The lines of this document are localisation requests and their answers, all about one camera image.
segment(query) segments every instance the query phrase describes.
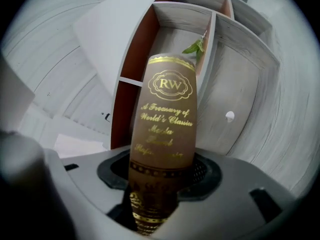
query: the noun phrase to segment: metal grille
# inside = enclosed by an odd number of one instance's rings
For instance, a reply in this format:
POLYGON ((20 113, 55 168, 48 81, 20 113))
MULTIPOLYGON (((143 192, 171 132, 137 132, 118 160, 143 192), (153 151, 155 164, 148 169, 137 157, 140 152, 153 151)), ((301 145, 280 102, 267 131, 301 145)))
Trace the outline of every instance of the metal grille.
POLYGON ((207 173, 207 166, 198 159, 193 160, 193 177, 192 183, 198 183, 204 179, 207 173))

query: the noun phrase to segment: white surface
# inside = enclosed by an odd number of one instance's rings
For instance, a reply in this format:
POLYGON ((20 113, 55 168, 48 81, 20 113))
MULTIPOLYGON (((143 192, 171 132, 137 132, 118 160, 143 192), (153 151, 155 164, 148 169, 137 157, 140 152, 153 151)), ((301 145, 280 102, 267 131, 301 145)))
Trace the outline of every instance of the white surface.
POLYGON ((55 116, 51 123, 52 126, 50 131, 55 131, 57 137, 58 134, 63 134, 71 137, 76 136, 76 138, 85 141, 98 141, 102 143, 107 142, 109 139, 108 135, 94 132, 65 117, 55 116))
POLYGON ((142 87, 142 82, 120 76, 119 81, 142 87))
POLYGON ((154 0, 106 0, 74 24, 86 57, 97 70, 109 97, 138 24, 154 0))
POLYGON ((54 150, 58 153, 61 159, 85 156, 107 151, 103 147, 102 142, 87 141, 70 137, 64 134, 58 134, 58 137, 54 144, 54 150))
POLYGON ((235 113, 233 111, 229 111, 225 114, 225 119, 228 123, 231 123, 235 119, 235 113))
POLYGON ((222 181, 205 200, 180 202, 167 222, 152 235, 154 239, 236 240, 265 226, 266 221, 249 195, 255 188, 265 189, 282 210, 294 202, 285 188, 257 167, 201 149, 196 152, 218 164, 222 181))
POLYGON ((16 131, 34 97, 0 54, 0 130, 16 131))
POLYGON ((95 86, 89 81, 96 71, 72 26, 101 1, 27 0, 1 42, 5 59, 35 93, 37 106, 27 110, 18 131, 43 147, 53 148, 57 136, 50 132, 50 120, 62 116, 70 104, 67 115, 78 121, 80 128, 85 127, 92 136, 109 131, 110 123, 101 113, 110 113, 111 100, 99 79, 95 86))

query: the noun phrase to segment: black holder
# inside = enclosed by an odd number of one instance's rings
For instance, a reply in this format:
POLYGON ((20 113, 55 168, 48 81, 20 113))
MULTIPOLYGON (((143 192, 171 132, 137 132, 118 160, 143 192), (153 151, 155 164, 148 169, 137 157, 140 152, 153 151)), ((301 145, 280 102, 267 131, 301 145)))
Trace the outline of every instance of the black holder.
MULTIPOLYGON (((130 150, 103 161, 97 168, 98 177, 111 189, 125 191, 128 187, 130 150)), ((222 180, 220 167, 212 160, 195 154, 190 185, 177 193, 178 202, 205 200, 222 180)))
MULTIPOLYGON (((129 160, 130 150, 128 149, 100 163, 97 175, 109 188, 124 191, 122 202, 113 207, 106 215, 124 227, 137 231, 129 198, 131 193, 128 184, 129 160)), ((197 202, 204 200, 217 189, 221 180, 220 167, 214 161, 196 153, 190 185, 177 193, 177 201, 197 202)))

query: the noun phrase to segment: rw logo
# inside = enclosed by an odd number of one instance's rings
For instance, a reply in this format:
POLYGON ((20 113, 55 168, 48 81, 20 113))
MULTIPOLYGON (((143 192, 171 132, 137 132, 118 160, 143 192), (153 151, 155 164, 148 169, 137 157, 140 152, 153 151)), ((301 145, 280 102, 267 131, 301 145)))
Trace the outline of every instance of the rw logo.
POLYGON ((156 73, 148 82, 153 95, 166 101, 187 99, 193 93, 189 80, 175 70, 156 73))
POLYGON ((159 86, 159 88, 167 88, 167 89, 176 88, 176 89, 178 90, 181 84, 182 84, 182 82, 177 83, 176 80, 160 79, 160 86, 159 86))

